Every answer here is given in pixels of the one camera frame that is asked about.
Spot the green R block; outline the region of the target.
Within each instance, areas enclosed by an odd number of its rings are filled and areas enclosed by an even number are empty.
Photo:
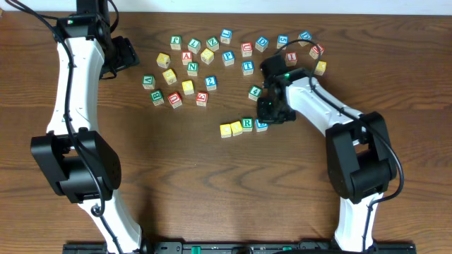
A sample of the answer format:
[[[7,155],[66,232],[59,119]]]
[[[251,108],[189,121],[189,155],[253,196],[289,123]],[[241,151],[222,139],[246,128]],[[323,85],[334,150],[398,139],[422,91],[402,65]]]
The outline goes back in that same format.
[[[242,129],[244,132],[252,132],[254,128],[253,118],[243,118],[242,119]]]

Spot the yellow C block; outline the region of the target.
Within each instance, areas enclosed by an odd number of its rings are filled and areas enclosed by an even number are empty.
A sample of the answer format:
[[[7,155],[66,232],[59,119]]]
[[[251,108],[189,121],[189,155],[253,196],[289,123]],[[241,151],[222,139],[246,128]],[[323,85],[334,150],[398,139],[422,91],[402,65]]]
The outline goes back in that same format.
[[[232,129],[229,123],[220,125],[221,138],[229,138],[232,136]]]

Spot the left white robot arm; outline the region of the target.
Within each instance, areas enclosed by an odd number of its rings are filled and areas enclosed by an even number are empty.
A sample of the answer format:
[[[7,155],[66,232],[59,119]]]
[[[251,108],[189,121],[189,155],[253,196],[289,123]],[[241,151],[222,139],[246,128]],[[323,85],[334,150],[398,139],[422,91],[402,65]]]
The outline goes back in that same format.
[[[58,18],[51,31],[59,54],[59,82],[45,135],[32,138],[31,153],[53,191],[89,214],[106,243],[101,253],[147,253],[141,226],[119,192],[117,153],[99,133],[99,81],[139,60],[128,39],[113,37],[111,1],[77,1],[76,13]]]

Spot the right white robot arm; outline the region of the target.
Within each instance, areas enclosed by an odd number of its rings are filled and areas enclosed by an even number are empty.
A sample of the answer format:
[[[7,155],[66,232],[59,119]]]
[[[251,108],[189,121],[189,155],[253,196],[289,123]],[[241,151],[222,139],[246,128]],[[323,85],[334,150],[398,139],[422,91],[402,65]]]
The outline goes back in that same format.
[[[400,163],[382,115],[341,103],[309,70],[289,69],[279,54],[264,60],[260,69],[267,94],[257,101],[258,121],[281,124],[301,114],[325,137],[329,181],[340,196],[335,242],[347,252],[370,250],[375,209],[399,176]]]

